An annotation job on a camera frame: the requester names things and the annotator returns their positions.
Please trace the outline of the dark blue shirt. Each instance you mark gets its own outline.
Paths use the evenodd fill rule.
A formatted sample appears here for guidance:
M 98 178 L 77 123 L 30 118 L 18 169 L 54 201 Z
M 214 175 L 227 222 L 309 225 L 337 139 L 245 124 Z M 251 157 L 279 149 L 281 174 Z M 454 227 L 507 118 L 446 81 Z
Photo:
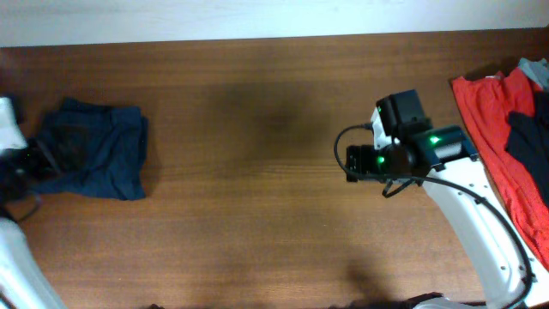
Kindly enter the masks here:
M 122 201 L 146 197 L 140 172 L 147 159 L 148 119 L 139 107 L 65 98 L 58 110 L 45 115 L 37 138 L 62 174 L 34 191 Z

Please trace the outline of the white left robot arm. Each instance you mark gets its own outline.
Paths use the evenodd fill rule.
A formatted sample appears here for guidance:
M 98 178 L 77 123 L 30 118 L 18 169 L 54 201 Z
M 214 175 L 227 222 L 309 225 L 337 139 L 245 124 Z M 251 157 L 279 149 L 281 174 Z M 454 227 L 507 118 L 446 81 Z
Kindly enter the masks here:
M 37 140 L 27 140 L 18 125 L 17 105 L 1 98 L 1 307 L 64 308 L 45 278 L 20 227 L 6 204 L 31 194 L 36 183 L 60 173 Z

